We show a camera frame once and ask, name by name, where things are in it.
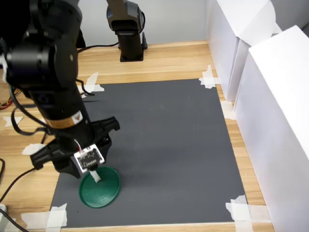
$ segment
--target white cardboard box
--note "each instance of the white cardboard box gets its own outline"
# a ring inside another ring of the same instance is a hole
[[[279,232],[309,231],[309,38],[294,26],[249,49],[237,123]]]
[[[224,97],[232,102],[249,47],[281,30],[270,0],[213,0],[208,8],[207,40],[211,56]]]

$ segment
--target warning label sticker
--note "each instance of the warning label sticker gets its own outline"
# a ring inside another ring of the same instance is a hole
[[[82,112],[78,111],[71,117],[60,119],[60,120],[49,120],[45,118],[46,123],[54,129],[65,129],[73,127],[74,125],[80,123],[83,119]]]

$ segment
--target wire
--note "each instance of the wire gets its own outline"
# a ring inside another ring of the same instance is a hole
[[[84,47],[82,49],[79,49],[78,53],[81,53],[81,52],[88,50],[90,48],[93,48],[93,47],[114,47],[115,45],[118,45],[118,44],[119,44],[119,42],[116,42],[116,43],[110,44],[110,45],[92,45],[92,46],[88,46],[88,47]]]
[[[24,113],[27,117],[29,117],[30,119],[32,119],[33,121],[39,123],[40,125],[44,126],[45,128],[47,128],[50,132],[52,132],[53,134],[56,134],[58,136],[62,136],[62,137],[66,137],[66,138],[70,138],[70,139],[74,139],[72,137],[72,135],[68,134],[68,133],[65,133],[63,131],[60,131],[60,130],[55,130],[54,128],[52,128],[51,126],[47,125],[46,123],[42,122],[41,120],[39,120],[37,117],[33,116],[32,114],[30,114],[19,102],[18,100],[16,99],[15,95],[14,95],[14,90],[13,90],[13,87],[10,85],[9,87],[9,90],[10,90],[10,95],[11,95],[11,98],[15,104],[15,106],[22,112]],[[14,118],[14,115],[13,115],[14,111],[12,112],[11,114],[11,120],[12,120],[12,124],[14,126],[14,124],[16,124],[15,122],[15,118]],[[41,128],[37,128],[35,132],[37,131],[42,131]]]
[[[76,79],[76,81],[82,84],[82,90],[84,91],[82,94],[86,93],[86,94],[91,95],[91,96],[95,95],[94,93],[89,93],[89,92],[86,91],[85,86],[84,86],[84,82],[82,80]]]
[[[21,90],[19,89],[16,89],[14,91],[14,94],[17,96],[18,94],[20,94]],[[12,98],[9,97],[5,102],[3,103],[0,103],[0,110],[4,110],[6,108],[8,108],[10,105],[12,105],[13,101],[12,101]]]
[[[0,203],[3,201],[3,199],[6,197],[6,195],[8,194],[8,192],[11,190],[11,188],[13,187],[13,185],[20,179],[22,178],[24,175],[27,175],[28,173],[31,173],[32,171],[34,171],[35,168],[32,168],[24,173],[22,173],[21,175],[19,175],[8,187],[8,189],[4,192],[3,196],[0,199]]]
[[[0,209],[0,213],[3,214],[13,225],[15,225],[22,232],[29,232],[26,229],[22,228],[19,224],[17,224],[7,213],[5,213],[2,209]]]
[[[2,162],[2,167],[0,170],[0,181],[2,180],[2,176],[3,176],[3,172],[4,172],[4,168],[5,168],[5,161],[3,159],[0,158],[0,161]],[[6,197],[6,195],[8,194],[8,192],[11,190],[11,188],[13,187],[13,185],[23,176],[27,175],[28,173],[34,171],[35,168],[32,168],[24,173],[22,173],[20,176],[18,176],[11,184],[10,186],[7,188],[7,190],[4,192],[3,196],[0,199],[0,203],[3,201],[3,199]],[[22,228],[20,225],[18,225],[7,213],[5,213],[2,209],[0,209],[0,213],[2,213],[13,225],[15,225],[19,230],[21,230],[22,232],[29,232],[26,229]]]
[[[142,33],[142,31],[143,31],[144,28],[145,28],[145,24],[146,24],[146,17],[145,17],[145,14],[144,14],[143,11],[141,12],[141,16],[142,16],[143,24],[142,24],[141,30],[139,31],[139,34]],[[88,49],[90,49],[90,48],[93,48],[93,47],[114,47],[115,45],[118,45],[118,44],[119,44],[119,42],[116,42],[116,43],[110,44],[110,45],[92,45],[92,46],[88,46],[88,47],[84,47],[84,48],[82,48],[82,49],[79,49],[79,50],[78,50],[78,53],[81,53],[81,52],[83,52],[83,51],[85,51],[85,50],[88,50]]]
[[[78,145],[78,151],[79,151],[79,154],[81,154],[81,153],[82,153],[82,148],[81,148],[81,146],[79,145],[79,143],[77,142],[76,139],[74,139],[74,142]]]
[[[44,132],[44,135],[43,135],[43,138],[41,140],[41,144],[44,144],[45,140],[46,140],[46,137],[47,137],[47,132],[45,131]]]
[[[2,162],[1,171],[0,171],[0,181],[2,180],[4,168],[5,168],[5,161],[0,158],[0,161]]]

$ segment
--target wooden surface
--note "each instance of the wooden surface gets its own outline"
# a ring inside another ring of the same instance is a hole
[[[210,64],[214,76],[216,71],[211,59],[208,45],[205,41],[185,42],[150,45],[145,51],[143,62],[119,62],[120,51],[118,48],[94,48],[79,55],[79,79],[84,81],[99,72],[97,84],[130,83],[145,81],[198,79]],[[0,84],[0,99],[8,98],[7,84]],[[222,89],[217,86],[220,100],[224,100]],[[19,95],[21,103],[31,102]],[[40,143],[42,133],[27,137],[17,134],[12,127],[5,127],[3,116],[10,116],[13,107],[0,111],[0,157],[6,161],[4,177],[0,185],[0,195],[9,184],[22,172],[32,168],[29,156],[21,155],[23,149],[30,143]],[[37,109],[30,109],[35,116],[42,118]],[[265,205],[261,190],[256,180],[250,159],[244,146],[236,121],[226,119],[228,132],[236,156],[240,176],[249,204]],[[19,123],[22,129],[32,131],[38,124],[28,118],[23,118]],[[44,168],[32,172],[20,179],[11,189],[2,202],[9,208],[9,215],[17,219],[22,226],[22,213],[48,211],[55,191],[58,173],[51,163]],[[256,232],[272,232],[271,223],[255,223]],[[94,229],[63,229],[67,232],[76,231],[127,231],[127,232],[208,232],[208,231],[235,231],[234,223],[211,223],[198,225],[163,225],[163,226],[138,226]]]

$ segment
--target green circular base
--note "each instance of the green circular base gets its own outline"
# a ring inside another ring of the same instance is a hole
[[[114,168],[102,167],[96,171],[101,180],[96,183],[88,173],[79,186],[79,197],[85,205],[91,208],[103,208],[117,197],[120,190],[120,178]]]

